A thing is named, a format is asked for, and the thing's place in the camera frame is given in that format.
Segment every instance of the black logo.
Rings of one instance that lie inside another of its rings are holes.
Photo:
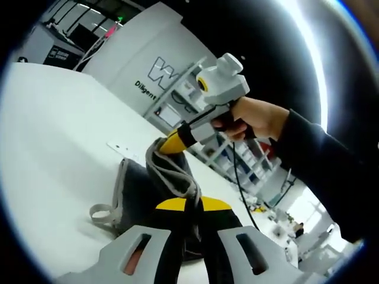
[[[141,93],[145,93],[147,96],[149,96],[150,98],[152,98],[153,100],[156,99],[156,96],[154,96],[152,93],[150,93],[147,89],[146,89],[146,86],[141,83],[140,81],[137,81],[135,84],[135,86],[137,86],[140,90],[141,90]]]

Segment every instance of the white table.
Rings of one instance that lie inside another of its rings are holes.
[[[48,275],[82,271],[111,241],[88,215],[93,204],[110,204],[123,158],[107,143],[121,141],[142,159],[163,134],[82,73],[14,63],[3,94],[0,167],[9,217]],[[204,194],[230,204],[250,225],[229,183],[186,156]],[[181,269],[179,283],[194,282],[207,283],[202,262]]]

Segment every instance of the gray bag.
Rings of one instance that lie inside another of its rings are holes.
[[[194,180],[184,153],[162,155],[166,141],[159,138],[146,152],[146,168],[131,159],[123,159],[118,168],[112,205],[96,204],[89,214],[95,224],[110,224],[115,236],[148,217],[164,200],[182,197],[200,199],[201,190]],[[108,211],[104,217],[94,217]],[[195,233],[186,240],[185,260],[202,257]]]

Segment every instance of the hand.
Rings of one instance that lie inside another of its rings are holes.
[[[255,136],[272,138],[277,141],[289,113],[288,110],[280,106],[244,96],[232,108],[235,121],[241,118],[243,122],[236,123],[233,128],[228,129],[225,133],[233,141],[243,140],[245,130],[252,127]],[[214,127],[223,126],[219,120],[214,120],[212,125]]]

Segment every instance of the black sleeve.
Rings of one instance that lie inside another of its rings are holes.
[[[273,147],[339,224],[342,238],[353,243],[374,232],[375,213],[368,210],[377,203],[378,169],[369,169],[319,125],[294,111]]]

